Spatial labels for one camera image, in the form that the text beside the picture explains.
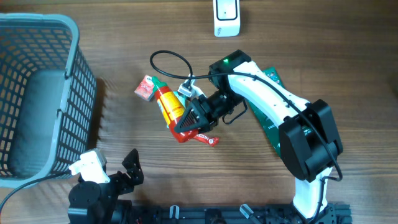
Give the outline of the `mint toilet wipes pack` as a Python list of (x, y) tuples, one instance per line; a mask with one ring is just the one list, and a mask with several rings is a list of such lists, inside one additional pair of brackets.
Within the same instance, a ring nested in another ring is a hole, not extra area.
[(173, 91), (173, 95), (174, 96), (171, 95), (171, 92), (164, 95), (164, 108), (167, 113), (165, 120), (168, 128), (172, 121), (176, 121), (178, 117), (183, 115), (187, 107), (187, 99), (184, 96), (179, 95), (177, 91)]

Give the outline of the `red sriracha sauce bottle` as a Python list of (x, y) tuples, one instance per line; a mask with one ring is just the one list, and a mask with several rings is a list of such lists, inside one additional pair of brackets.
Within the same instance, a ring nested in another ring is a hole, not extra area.
[(152, 82), (154, 84), (153, 92), (156, 102), (173, 137), (179, 143), (193, 139), (198, 134), (197, 130), (181, 133), (175, 131), (175, 127), (185, 111), (184, 105), (181, 104), (166, 82), (160, 81), (155, 76), (152, 77)]

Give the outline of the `small red tissue pack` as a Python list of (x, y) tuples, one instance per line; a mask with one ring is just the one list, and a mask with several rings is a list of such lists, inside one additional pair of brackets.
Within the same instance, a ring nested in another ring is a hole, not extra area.
[(154, 83), (152, 77), (145, 75), (138, 87), (134, 90), (135, 94), (143, 100), (150, 101), (154, 95)]

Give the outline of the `green 3M gloves pack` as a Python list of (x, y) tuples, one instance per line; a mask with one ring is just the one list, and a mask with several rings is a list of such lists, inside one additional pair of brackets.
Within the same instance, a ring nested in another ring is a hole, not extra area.
[[(280, 85), (282, 88), (285, 88), (282, 79), (280, 78), (277, 70), (274, 67), (267, 68), (262, 71), (263, 74), (269, 77), (272, 81), (276, 82), (276, 84)], [(270, 144), (274, 148), (276, 154), (280, 157), (280, 141), (279, 141), (279, 130), (278, 127), (266, 116), (254, 103), (248, 101), (249, 106), (257, 118), (258, 122), (262, 126)]]

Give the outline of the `red Nescafe sachet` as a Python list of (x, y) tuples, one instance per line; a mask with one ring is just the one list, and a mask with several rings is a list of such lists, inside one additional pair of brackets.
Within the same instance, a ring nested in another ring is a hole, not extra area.
[(209, 137), (205, 134), (197, 134), (194, 137), (195, 140), (200, 141), (202, 143), (205, 143), (211, 147), (216, 146), (219, 143), (219, 138), (218, 137)]

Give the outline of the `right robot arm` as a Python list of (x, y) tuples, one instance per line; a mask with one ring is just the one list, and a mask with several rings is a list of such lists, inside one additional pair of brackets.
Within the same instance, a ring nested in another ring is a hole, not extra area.
[(319, 221), (328, 181), (343, 177), (337, 163), (343, 145), (329, 105), (287, 91), (241, 50), (211, 64), (206, 77), (217, 91), (193, 99), (174, 130), (206, 133), (235, 106), (251, 102), (278, 130), (280, 158), (295, 177), (295, 210), (310, 223)]

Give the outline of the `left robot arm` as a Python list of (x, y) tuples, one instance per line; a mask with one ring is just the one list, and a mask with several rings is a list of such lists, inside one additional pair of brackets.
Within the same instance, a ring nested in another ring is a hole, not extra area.
[(69, 170), (80, 174), (78, 184), (68, 196), (70, 223), (139, 223), (132, 202), (120, 200), (120, 195), (134, 191), (144, 181), (139, 162), (139, 153), (133, 149), (122, 161), (126, 172), (106, 174), (107, 160), (99, 149), (92, 149), (80, 155)]

